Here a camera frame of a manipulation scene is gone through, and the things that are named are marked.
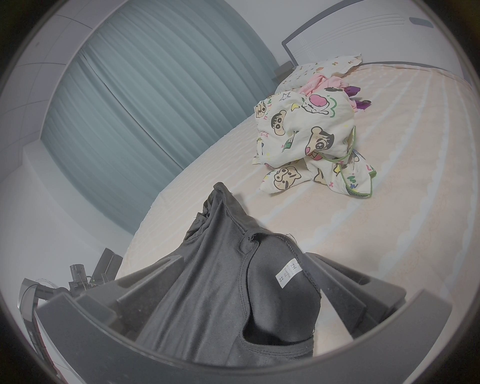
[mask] striped bed sheet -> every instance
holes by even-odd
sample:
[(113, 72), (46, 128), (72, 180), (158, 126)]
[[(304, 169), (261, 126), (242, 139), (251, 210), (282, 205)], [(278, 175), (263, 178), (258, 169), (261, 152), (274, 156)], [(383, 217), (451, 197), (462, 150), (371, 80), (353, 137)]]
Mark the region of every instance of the striped bed sheet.
[[(407, 299), (426, 288), (453, 303), (425, 363), (449, 340), (480, 282), (478, 158), (480, 116), (470, 86), (440, 70), (369, 64), (346, 77), (372, 101), (356, 114), (356, 148), (378, 174), (373, 196), (357, 199), (305, 182), (282, 193), (259, 191), (268, 169), (252, 165), (253, 116), (188, 166), (153, 203), (118, 277), (175, 250), (221, 181), (247, 214), (291, 234), (304, 252), (403, 286)], [(351, 341), (325, 298), (315, 354)]]

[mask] purple fabric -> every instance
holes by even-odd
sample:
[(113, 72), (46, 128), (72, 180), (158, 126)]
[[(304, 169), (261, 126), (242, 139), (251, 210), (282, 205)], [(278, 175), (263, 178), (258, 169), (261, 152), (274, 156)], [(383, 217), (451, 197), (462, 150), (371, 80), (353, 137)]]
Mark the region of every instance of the purple fabric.
[(372, 104), (370, 100), (355, 100), (355, 103), (357, 104), (357, 109), (367, 109)]
[(358, 92), (360, 92), (360, 88), (350, 86), (344, 89), (344, 91), (347, 93), (348, 97), (355, 96)]

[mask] curtain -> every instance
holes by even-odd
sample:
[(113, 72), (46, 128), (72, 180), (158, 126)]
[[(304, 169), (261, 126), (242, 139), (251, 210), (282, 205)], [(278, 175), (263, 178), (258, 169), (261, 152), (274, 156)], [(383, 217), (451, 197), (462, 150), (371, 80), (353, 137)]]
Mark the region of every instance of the curtain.
[(223, 0), (131, 0), (74, 58), (41, 140), (134, 233), (158, 193), (274, 92), (277, 66)]

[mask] white headboard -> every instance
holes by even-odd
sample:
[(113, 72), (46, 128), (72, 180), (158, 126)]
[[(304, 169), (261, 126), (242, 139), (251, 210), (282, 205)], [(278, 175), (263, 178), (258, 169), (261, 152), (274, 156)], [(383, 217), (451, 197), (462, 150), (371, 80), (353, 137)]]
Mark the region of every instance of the white headboard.
[(463, 76), (448, 40), (411, 0), (343, 0), (282, 44), (294, 65), (361, 53), (364, 63), (415, 63)]

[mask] pile of clothes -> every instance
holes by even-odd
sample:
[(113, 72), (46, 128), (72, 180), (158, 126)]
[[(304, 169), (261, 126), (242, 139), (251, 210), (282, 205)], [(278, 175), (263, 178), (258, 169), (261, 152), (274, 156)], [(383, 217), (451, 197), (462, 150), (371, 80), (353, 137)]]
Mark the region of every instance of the pile of clothes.
[(258, 138), (254, 164), (273, 168), (266, 193), (313, 180), (331, 190), (370, 197), (376, 171), (355, 150), (355, 112), (369, 100), (350, 99), (360, 88), (321, 72), (302, 88), (268, 97), (255, 106)]

